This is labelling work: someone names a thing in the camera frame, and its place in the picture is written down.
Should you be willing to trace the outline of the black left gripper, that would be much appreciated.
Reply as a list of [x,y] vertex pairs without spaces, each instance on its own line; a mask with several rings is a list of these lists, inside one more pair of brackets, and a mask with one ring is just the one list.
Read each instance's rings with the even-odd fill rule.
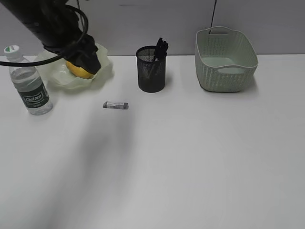
[[82,34],[81,31],[62,35],[44,35],[41,43],[45,50],[56,54],[50,59],[43,60],[44,62],[54,62],[64,58],[89,73],[97,73],[101,68],[94,38],[88,34]]

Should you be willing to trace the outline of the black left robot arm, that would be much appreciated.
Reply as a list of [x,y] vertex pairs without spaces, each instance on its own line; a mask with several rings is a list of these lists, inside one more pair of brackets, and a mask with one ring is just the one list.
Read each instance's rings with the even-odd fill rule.
[[64,0],[2,0],[1,4],[15,16],[55,57],[38,62],[1,62],[9,67],[36,67],[64,58],[91,74],[101,64],[95,40],[88,35],[85,13]]

